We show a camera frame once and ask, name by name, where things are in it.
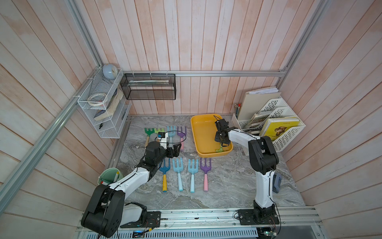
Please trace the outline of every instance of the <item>garden fork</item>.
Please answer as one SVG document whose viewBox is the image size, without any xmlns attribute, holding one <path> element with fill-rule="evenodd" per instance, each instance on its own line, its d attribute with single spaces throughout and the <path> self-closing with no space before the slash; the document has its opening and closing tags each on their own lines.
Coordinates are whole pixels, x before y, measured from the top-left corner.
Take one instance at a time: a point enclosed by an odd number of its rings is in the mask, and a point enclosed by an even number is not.
<svg viewBox="0 0 382 239">
<path fill-rule="evenodd" d="M 176 133 L 178 134 L 178 136 L 180 136 L 180 141 L 182 142 L 183 141 L 183 137 L 185 137 L 187 135 L 187 128 L 186 128 L 186 126 L 185 126 L 185 131 L 184 132 L 183 132 L 183 127 L 181 126 L 180 127 L 180 131 L 179 131 L 179 126 L 178 126 L 178 129 L 177 129 Z M 180 151 L 183 152 L 183 149 L 184 149 L 184 147 L 183 147 L 183 142 L 182 142 L 182 147 L 180 148 Z"/>
<path fill-rule="evenodd" d="M 179 158 L 176 159 L 176 166 L 175 166 L 175 159 L 172 159 L 172 169 L 174 170 L 174 172 L 178 173 L 178 187 L 179 187 L 179 191 L 181 192 L 183 191 L 183 183 L 182 183 L 182 178 L 180 177 L 180 172 L 183 171 L 183 158 L 180 158 L 180 162 L 179 162 Z"/>
<path fill-rule="evenodd" d="M 171 165 L 170 165 L 170 159 L 168 159 L 168 166 L 166 167 L 166 159 L 163 160 L 163 165 L 162 167 L 159 168 L 159 170 L 163 173 L 163 187 L 162 191 L 167 192 L 167 178 L 166 178 L 166 172 L 170 170 Z"/>
<path fill-rule="evenodd" d="M 204 159 L 204 166 L 202 165 L 202 158 L 200 158 L 200 169 L 204 171 L 204 187 L 203 187 L 203 191 L 208 192 L 207 172 L 211 170 L 211 158 L 210 158 L 210 166 L 209 167 L 207 167 L 207 158 Z"/>
<path fill-rule="evenodd" d="M 197 173 L 197 170 L 199 169 L 199 159 L 196 160 L 195 164 L 195 159 L 192 159 L 192 164 L 191 164 L 191 159 L 188 160 L 188 171 L 191 173 L 191 186 L 190 186 L 190 192 L 193 193 L 195 192 L 195 176 L 194 174 Z"/>
<path fill-rule="evenodd" d="M 169 136 L 169 144 L 168 146 L 171 147 L 172 145 L 172 137 L 174 137 L 176 135 L 176 129 L 175 129 L 175 125 L 174 127 L 173 126 L 167 126 L 167 132 L 168 132 L 168 136 Z"/>
</svg>

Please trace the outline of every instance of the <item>black mesh basket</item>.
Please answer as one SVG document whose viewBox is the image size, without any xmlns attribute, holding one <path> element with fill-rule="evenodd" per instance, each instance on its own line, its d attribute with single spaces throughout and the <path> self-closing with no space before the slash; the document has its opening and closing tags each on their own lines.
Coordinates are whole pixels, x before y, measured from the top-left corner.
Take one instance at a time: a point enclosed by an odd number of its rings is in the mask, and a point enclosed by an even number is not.
<svg viewBox="0 0 382 239">
<path fill-rule="evenodd" d="M 125 74 L 121 87 L 126 99 L 176 99 L 174 74 Z"/>
</svg>

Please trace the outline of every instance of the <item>roll of tape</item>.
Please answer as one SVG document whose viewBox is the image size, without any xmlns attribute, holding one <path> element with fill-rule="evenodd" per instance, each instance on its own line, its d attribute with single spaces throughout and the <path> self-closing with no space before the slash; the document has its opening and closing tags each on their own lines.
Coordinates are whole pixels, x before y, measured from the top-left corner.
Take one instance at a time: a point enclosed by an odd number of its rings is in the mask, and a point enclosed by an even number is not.
<svg viewBox="0 0 382 239">
<path fill-rule="evenodd" d="M 89 96 L 89 98 L 87 99 L 87 101 L 91 101 L 93 98 L 97 97 L 97 96 L 103 96 L 106 98 L 106 94 L 105 93 L 95 93 L 95 94 L 92 94 L 91 96 Z M 99 103 L 94 103 L 94 102 L 88 102 L 91 106 L 101 106 L 103 105 L 103 102 L 99 102 Z"/>
</svg>

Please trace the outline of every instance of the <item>clock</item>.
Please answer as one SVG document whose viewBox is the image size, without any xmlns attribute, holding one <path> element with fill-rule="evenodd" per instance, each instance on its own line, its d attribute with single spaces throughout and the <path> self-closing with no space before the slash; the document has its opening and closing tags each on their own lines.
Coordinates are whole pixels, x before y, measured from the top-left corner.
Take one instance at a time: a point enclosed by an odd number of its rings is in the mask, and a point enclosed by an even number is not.
<svg viewBox="0 0 382 239">
<path fill-rule="evenodd" d="M 114 80 L 118 75 L 118 69 L 113 64 L 104 65 L 102 67 L 102 72 L 104 73 L 105 78 L 109 80 Z"/>
</svg>

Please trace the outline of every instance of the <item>light blue handle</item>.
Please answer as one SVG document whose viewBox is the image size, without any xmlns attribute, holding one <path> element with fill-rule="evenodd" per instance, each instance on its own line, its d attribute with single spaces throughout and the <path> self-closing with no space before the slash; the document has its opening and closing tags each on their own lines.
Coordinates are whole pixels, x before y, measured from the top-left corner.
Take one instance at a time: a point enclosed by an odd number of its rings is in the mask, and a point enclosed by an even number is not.
<svg viewBox="0 0 382 239">
<path fill-rule="evenodd" d="M 183 191 L 183 183 L 182 183 L 182 178 L 180 177 L 180 172 L 178 173 L 178 186 L 179 186 L 179 191 Z"/>
<path fill-rule="evenodd" d="M 194 174 L 191 174 L 190 192 L 195 192 L 195 177 L 194 177 Z"/>
</svg>

